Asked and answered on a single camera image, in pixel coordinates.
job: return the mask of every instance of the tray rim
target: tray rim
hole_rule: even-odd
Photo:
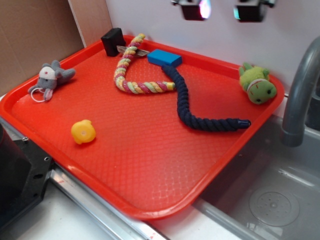
[[[125,35],[124,36],[126,42],[130,42],[133,39],[133,36]],[[219,66],[214,67],[215,73],[221,74],[223,76],[227,76],[230,78],[237,79],[239,78],[238,69],[239,65],[218,60],[215,58],[211,58],[208,56],[203,56],[197,53],[192,53],[189,51],[185,51],[182,49],[174,48],[171,46],[163,45],[160,43],[156,43],[150,40],[144,41],[146,44],[146,48],[143,48],[147,51],[152,51],[154,49],[161,49],[161,47],[165,48],[167,52],[171,52],[174,54],[178,54],[182,56],[183,63],[187,65],[192,65],[194,67],[208,70],[212,65]],[[66,59],[61,61],[62,68],[72,68],[77,64],[83,62],[87,58],[95,55],[96,53],[103,50],[103,44],[99,40],[92,45],[72,54],[71,56],[67,57]],[[19,122],[13,115],[11,115],[11,107],[19,100],[20,98],[24,97],[28,94],[27,90],[29,87],[33,86],[38,79],[38,75],[35,75],[25,81],[24,83],[18,85],[17,87],[13,88],[9,91],[3,99],[0,101],[0,116],[3,117],[8,123],[10,123],[14,128],[16,128],[19,132],[23,135],[28,136],[31,138],[35,143],[37,143],[41,148],[49,153],[55,153],[53,158],[65,158],[66,156],[63,152],[57,151],[51,146],[48,142],[46,142],[41,137],[34,135],[33,132],[23,123]],[[275,78],[274,76],[270,75],[270,81],[276,86],[277,88],[277,95],[269,104],[269,106],[255,119],[255,121],[250,126],[250,130],[244,130],[242,135],[235,141],[232,147],[217,161],[217,164],[204,175],[201,180],[194,186],[193,189],[198,189],[198,186],[202,186],[201,189],[204,189],[203,186],[207,186],[218,174],[219,172],[231,161],[231,159],[237,154],[237,151],[233,149],[241,149],[247,141],[258,131],[258,129],[267,121],[267,119],[273,114],[274,110],[282,103],[283,98],[285,96],[285,90],[281,82]],[[82,171],[78,171],[77,168],[70,172],[74,175],[77,179],[81,179],[80,181],[86,183],[91,183],[92,177],[88,174],[85,174]],[[153,220],[153,219],[160,219],[167,216],[170,216],[174,213],[177,213],[187,206],[189,206],[201,193],[201,191],[191,191],[191,193],[184,196],[180,201],[176,204],[172,205],[169,209],[158,209],[153,211],[145,211],[133,206],[130,202],[122,199],[119,195],[117,195],[112,189],[102,185],[99,182],[94,183],[94,187],[90,186],[94,192],[101,193],[108,189],[108,198],[113,197],[113,200],[110,201],[112,205],[116,208],[119,208],[120,211],[123,211],[125,214],[130,215],[131,217],[135,217],[141,220]],[[103,194],[99,194],[103,197],[106,201],[109,202],[108,199]]]

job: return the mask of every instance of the sink drain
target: sink drain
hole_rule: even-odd
[[[274,227],[286,226],[299,215],[299,203],[295,196],[277,187],[256,190],[250,197],[249,206],[260,222]]]

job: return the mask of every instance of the multicolored rope toy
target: multicolored rope toy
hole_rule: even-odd
[[[129,63],[134,58],[138,47],[141,45],[145,37],[146,36],[144,34],[140,33],[128,45],[114,72],[115,85],[120,90],[133,94],[157,94],[164,93],[166,91],[173,91],[175,89],[175,84],[173,82],[151,81],[140,83],[126,80],[125,76]]]

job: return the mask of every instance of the gray plush mouse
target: gray plush mouse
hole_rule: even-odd
[[[42,65],[42,69],[39,72],[39,78],[36,85],[28,89],[28,93],[32,99],[38,103],[49,101],[52,98],[54,89],[61,84],[67,83],[74,77],[76,70],[73,68],[64,70],[61,68],[59,61],[54,60],[51,65],[45,63]],[[39,90],[43,93],[43,100],[39,101],[34,99],[34,91]]]

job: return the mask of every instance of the braided rope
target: braided rope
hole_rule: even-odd
[[[238,118],[216,120],[208,118],[199,118],[192,115],[189,108],[188,88],[184,78],[173,66],[165,65],[162,67],[162,70],[175,83],[176,91],[178,94],[177,112],[179,118],[188,127],[207,132],[227,132],[236,131],[238,129],[247,129],[251,125],[249,120],[240,120]]]
[[[175,84],[173,82],[151,81],[140,83],[126,80],[125,76],[129,63],[134,58],[136,50],[141,45],[145,37],[146,36],[144,34],[140,33],[128,45],[114,72],[115,85],[126,93],[134,94],[157,94],[164,93],[166,91],[173,91],[175,89]]]

